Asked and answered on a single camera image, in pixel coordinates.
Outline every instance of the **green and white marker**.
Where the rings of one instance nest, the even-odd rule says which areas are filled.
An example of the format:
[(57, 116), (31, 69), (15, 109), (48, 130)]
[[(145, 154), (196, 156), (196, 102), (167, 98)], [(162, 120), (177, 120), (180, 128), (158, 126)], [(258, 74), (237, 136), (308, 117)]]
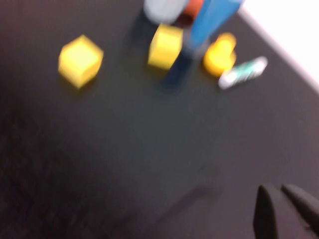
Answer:
[(254, 79), (260, 76), (268, 64), (264, 56), (245, 62), (233, 67), (230, 71), (224, 72), (219, 78), (218, 85), (225, 90), (239, 83)]

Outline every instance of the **black table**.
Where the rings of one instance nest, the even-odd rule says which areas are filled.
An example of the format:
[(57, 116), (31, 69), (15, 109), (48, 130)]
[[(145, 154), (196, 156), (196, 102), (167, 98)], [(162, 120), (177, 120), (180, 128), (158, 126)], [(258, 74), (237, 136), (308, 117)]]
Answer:
[[(8, 235), (252, 239), (259, 184), (319, 197), (319, 98), (240, 17), (219, 31), (236, 36), (237, 63), (264, 55), (269, 65), (223, 92), (183, 56), (167, 76), (146, 67), (156, 27), (141, 0), (0, 9), (0, 91), (30, 135), (20, 142), (26, 156), (2, 163), (2, 200), (23, 215), (0, 214)], [(83, 33), (105, 54), (77, 93), (57, 59)]]

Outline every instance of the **yellow object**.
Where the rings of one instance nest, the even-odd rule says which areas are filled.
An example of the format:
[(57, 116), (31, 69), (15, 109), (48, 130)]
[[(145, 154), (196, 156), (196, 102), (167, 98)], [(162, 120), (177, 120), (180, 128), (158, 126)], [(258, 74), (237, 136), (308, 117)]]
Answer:
[(96, 76), (102, 64), (103, 51), (85, 35), (62, 47), (58, 71), (80, 88)]
[(182, 43), (182, 29), (161, 24), (151, 42), (148, 63), (170, 69), (181, 51)]
[(231, 33), (220, 35), (204, 56), (203, 63), (206, 70), (216, 77), (230, 70), (236, 61), (236, 54), (233, 52), (235, 45), (236, 38)]

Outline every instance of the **toy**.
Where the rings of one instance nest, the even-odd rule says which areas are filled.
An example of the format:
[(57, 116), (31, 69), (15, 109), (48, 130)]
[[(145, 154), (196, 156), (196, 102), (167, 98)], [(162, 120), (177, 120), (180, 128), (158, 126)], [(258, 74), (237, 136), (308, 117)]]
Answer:
[(235, 45), (236, 39), (231, 33), (220, 35), (204, 56), (203, 63), (206, 70), (216, 77), (230, 70), (236, 61), (236, 54), (233, 52)]
[(189, 0), (145, 0), (144, 13), (155, 24), (172, 24), (188, 2)]
[(191, 16), (195, 19), (204, 3), (204, 0), (190, 0), (183, 14)]
[(161, 24), (151, 42), (148, 64), (170, 69), (182, 48), (183, 30)]
[(103, 51), (85, 35), (63, 46), (58, 71), (75, 87), (81, 88), (99, 71)]
[(264, 72), (267, 64), (268, 60), (264, 56), (243, 63), (228, 72), (224, 72), (218, 81), (218, 85), (225, 90), (246, 80), (254, 79)]
[(244, 0), (205, 0), (190, 31), (189, 48), (199, 48)]

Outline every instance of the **yellow cube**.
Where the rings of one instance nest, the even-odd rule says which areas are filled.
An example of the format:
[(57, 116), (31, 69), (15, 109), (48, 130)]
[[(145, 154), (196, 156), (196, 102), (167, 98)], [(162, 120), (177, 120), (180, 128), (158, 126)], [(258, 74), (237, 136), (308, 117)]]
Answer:
[(161, 24), (151, 42), (148, 63), (170, 69), (181, 51), (182, 44), (182, 29)]
[(58, 71), (75, 87), (92, 80), (102, 64), (103, 51), (85, 35), (62, 47)]

